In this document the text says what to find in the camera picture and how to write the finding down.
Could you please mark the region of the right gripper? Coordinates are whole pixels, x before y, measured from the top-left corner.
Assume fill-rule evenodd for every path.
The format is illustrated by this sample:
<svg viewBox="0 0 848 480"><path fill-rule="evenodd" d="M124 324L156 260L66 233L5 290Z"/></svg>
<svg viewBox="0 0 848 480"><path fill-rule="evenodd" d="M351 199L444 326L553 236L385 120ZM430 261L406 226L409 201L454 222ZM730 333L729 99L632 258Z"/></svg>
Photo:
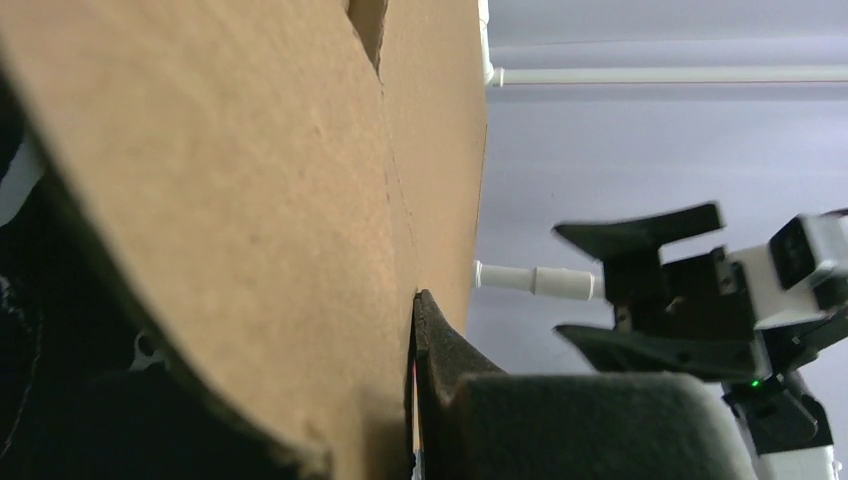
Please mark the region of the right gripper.
<svg viewBox="0 0 848 480"><path fill-rule="evenodd" d="M561 222L552 232L603 266L614 330L561 324L554 332L597 371L681 373L706 382L769 375L743 268L723 248L663 263L663 245L724 228L707 202L613 222Z"/></svg>

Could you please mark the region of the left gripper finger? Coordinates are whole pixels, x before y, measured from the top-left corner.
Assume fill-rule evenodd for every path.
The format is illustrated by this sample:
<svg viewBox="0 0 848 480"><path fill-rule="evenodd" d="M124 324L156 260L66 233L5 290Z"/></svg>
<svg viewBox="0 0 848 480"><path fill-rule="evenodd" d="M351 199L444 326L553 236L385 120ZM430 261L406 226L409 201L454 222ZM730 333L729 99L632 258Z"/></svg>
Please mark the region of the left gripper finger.
<svg viewBox="0 0 848 480"><path fill-rule="evenodd" d="M677 374L511 375L413 301L426 479L752 479L729 414Z"/></svg>

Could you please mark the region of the brown cardboard box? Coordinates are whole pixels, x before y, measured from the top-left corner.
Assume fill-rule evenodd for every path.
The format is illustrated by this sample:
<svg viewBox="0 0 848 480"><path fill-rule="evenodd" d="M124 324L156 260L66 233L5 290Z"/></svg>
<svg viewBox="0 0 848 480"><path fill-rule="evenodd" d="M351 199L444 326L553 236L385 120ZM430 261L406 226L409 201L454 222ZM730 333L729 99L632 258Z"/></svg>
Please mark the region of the brown cardboard box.
<svg viewBox="0 0 848 480"><path fill-rule="evenodd" d="M476 1L5 1L5 479L408 479L463 327Z"/></svg>

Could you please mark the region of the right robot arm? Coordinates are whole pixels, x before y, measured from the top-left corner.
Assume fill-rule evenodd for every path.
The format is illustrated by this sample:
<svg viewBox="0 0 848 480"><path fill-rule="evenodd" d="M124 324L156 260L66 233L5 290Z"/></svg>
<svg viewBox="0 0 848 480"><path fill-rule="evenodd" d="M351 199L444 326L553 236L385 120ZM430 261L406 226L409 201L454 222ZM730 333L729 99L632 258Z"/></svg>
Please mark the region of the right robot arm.
<svg viewBox="0 0 848 480"><path fill-rule="evenodd" d="M671 262L667 244L720 230L714 202L554 232L599 261L591 290L609 329L563 324L559 336L600 372L673 372L718 383L763 479L835 479L825 407L803 366L847 337L847 213L792 217L765 244Z"/></svg>

